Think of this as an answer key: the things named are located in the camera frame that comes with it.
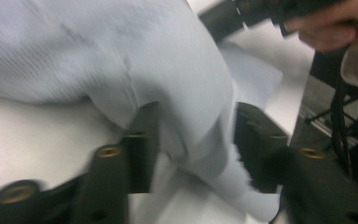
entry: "brass screw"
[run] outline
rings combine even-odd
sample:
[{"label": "brass screw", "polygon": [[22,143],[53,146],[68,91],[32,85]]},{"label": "brass screw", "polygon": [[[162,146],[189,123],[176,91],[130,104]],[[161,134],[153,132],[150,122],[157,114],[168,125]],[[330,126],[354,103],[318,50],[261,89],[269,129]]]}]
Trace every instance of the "brass screw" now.
[{"label": "brass screw", "polygon": [[120,149],[116,147],[104,147],[98,151],[98,156],[102,158],[115,157],[120,152]]},{"label": "brass screw", "polygon": [[17,186],[11,189],[7,189],[0,195],[0,203],[18,203],[30,198],[36,193],[34,186]]},{"label": "brass screw", "polygon": [[310,148],[301,148],[300,149],[301,154],[303,154],[304,156],[308,157],[308,158],[313,158],[313,159],[324,159],[326,156],[324,153],[322,153],[321,151],[317,151],[314,149],[310,149]]}]

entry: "screw hole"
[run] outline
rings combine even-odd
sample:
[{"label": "screw hole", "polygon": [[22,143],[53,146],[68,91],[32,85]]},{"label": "screw hole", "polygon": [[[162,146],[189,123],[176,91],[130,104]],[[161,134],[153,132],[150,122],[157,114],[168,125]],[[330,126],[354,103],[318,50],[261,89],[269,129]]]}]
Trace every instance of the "screw hole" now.
[{"label": "screw hole", "polygon": [[0,203],[18,203],[30,198],[35,193],[36,189],[33,186],[17,186],[2,192]]},{"label": "screw hole", "polygon": [[120,149],[116,147],[105,147],[98,151],[98,156],[102,158],[115,157],[120,154]]},{"label": "screw hole", "polygon": [[322,153],[321,151],[310,149],[310,148],[301,148],[301,153],[308,158],[313,158],[313,159],[324,159],[325,158],[324,153]]},{"label": "screw hole", "polygon": [[349,212],[347,214],[347,217],[349,220],[351,220],[354,223],[358,223],[358,213],[354,213],[354,212]]}]

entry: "black plastic part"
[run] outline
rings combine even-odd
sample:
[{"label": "black plastic part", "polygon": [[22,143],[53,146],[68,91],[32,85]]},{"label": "black plastic part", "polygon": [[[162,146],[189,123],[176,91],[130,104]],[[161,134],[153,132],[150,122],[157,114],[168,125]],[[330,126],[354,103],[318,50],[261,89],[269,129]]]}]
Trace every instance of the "black plastic part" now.
[{"label": "black plastic part", "polygon": [[276,148],[287,146],[287,134],[259,108],[238,103],[234,143],[253,179],[252,185],[261,192],[276,192],[281,184],[277,179],[280,170],[270,169],[270,158]]},{"label": "black plastic part", "polygon": [[130,193],[150,192],[158,155],[158,103],[143,106],[121,140],[127,150]]},{"label": "black plastic part", "polygon": [[223,1],[200,15],[215,42],[243,28],[242,18],[232,1]]},{"label": "black plastic part", "polygon": [[46,191],[33,180],[1,189],[0,224],[129,223],[128,194],[150,191],[158,111],[158,103],[141,107],[118,145],[96,150],[86,174]]},{"label": "black plastic part", "polygon": [[44,215],[39,184],[14,182],[0,190],[0,224],[36,224]]},{"label": "black plastic part", "polygon": [[287,147],[277,150],[275,161],[286,164],[282,198],[290,223],[358,223],[358,187],[333,159]]},{"label": "black plastic part", "polygon": [[291,32],[284,28],[285,21],[339,1],[342,0],[224,0],[201,13],[200,19],[216,42],[242,29],[243,24],[251,27],[266,19],[280,26],[282,36],[288,36]]},{"label": "black plastic part", "polygon": [[[113,152],[104,156],[105,150]],[[129,223],[127,178],[124,147],[111,145],[99,148],[76,196],[74,213],[69,223]]]}]

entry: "human hand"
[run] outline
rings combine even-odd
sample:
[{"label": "human hand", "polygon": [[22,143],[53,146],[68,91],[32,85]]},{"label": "human hand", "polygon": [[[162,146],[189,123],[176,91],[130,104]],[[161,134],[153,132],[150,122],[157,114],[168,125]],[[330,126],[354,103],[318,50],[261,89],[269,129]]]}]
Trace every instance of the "human hand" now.
[{"label": "human hand", "polygon": [[309,16],[292,19],[285,23],[285,28],[298,31],[299,39],[318,51],[333,51],[347,45],[358,51],[358,0],[344,0]]}]

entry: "finger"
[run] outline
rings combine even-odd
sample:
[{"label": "finger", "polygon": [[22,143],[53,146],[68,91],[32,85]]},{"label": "finger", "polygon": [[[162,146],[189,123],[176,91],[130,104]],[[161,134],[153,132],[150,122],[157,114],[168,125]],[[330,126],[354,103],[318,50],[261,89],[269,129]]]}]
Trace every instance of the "finger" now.
[{"label": "finger", "polygon": [[335,36],[331,38],[321,38],[320,35],[308,34],[305,32],[299,32],[298,38],[304,43],[308,44],[317,51],[333,51],[342,49],[349,45],[354,37]]},{"label": "finger", "polygon": [[349,45],[354,41],[356,33],[350,26],[338,25],[319,30],[300,31],[298,37],[318,51],[331,51]]},{"label": "finger", "polygon": [[303,27],[315,28],[354,18],[353,5],[356,1],[341,1],[331,7],[320,9],[309,16],[294,18],[284,24],[287,31],[300,30]]}]

